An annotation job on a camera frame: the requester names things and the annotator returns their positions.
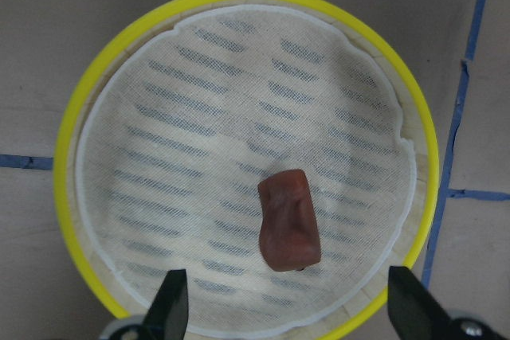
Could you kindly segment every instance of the blue tape strip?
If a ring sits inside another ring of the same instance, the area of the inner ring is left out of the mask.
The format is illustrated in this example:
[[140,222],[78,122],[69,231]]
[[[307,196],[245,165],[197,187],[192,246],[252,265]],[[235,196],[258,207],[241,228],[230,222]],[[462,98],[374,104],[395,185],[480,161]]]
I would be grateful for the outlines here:
[[510,201],[510,194],[496,191],[448,189],[450,198],[472,198],[481,201]]
[[16,169],[51,170],[53,158],[26,157],[23,155],[0,154],[0,167],[14,167]]
[[422,283],[428,288],[430,285],[430,277],[432,274],[432,266],[434,263],[434,255],[437,248],[437,239],[441,229],[443,213],[445,212],[446,198],[449,197],[449,181],[453,164],[453,148],[455,147],[455,137],[461,125],[462,113],[464,111],[465,97],[469,85],[469,61],[474,58],[477,49],[478,33],[484,13],[486,0],[476,0],[475,9],[473,11],[473,19],[471,21],[471,30],[469,31],[468,43],[465,50],[465,59],[461,62],[461,79],[457,90],[457,98],[455,100],[455,108],[453,110],[452,123],[449,128],[448,142],[446,143],[445,160],[441,174],[441,183],[439,185],[439,193],[437,196],[436,213],[433,218],[432,228],[430,230],[429,243],[427,245],[425,265],[422,272]]

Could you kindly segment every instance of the gray floor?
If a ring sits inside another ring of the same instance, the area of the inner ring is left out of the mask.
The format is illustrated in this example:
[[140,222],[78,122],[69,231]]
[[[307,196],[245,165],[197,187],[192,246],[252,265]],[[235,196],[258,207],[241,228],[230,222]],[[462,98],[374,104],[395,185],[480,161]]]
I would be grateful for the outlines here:
[[[81,73],[123,27],[169,0],[0,0],[0,154],[53,156]],[[476,0],[328,0],[381,34],[430,105],[441,158]],[[450,187],[510,193],[510,9],[487,0]],[[0,167],[0,338],[95,338],[112,319],[70,260],[52,175]],[[421,274],[423,256],[414,271]],[[510,335],[510,201],[449,199],[431,291]],[[381,310],[349,340],[396,339]]]

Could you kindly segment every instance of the red object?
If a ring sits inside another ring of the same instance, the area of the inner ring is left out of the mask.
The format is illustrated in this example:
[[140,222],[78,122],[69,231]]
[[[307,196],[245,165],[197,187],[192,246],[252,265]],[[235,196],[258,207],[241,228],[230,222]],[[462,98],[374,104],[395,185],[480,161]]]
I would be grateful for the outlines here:
[[320,239],[308,180],[286,170],[258,184],[263,220],[259,246],[274,271],[300,270],[320,262]]

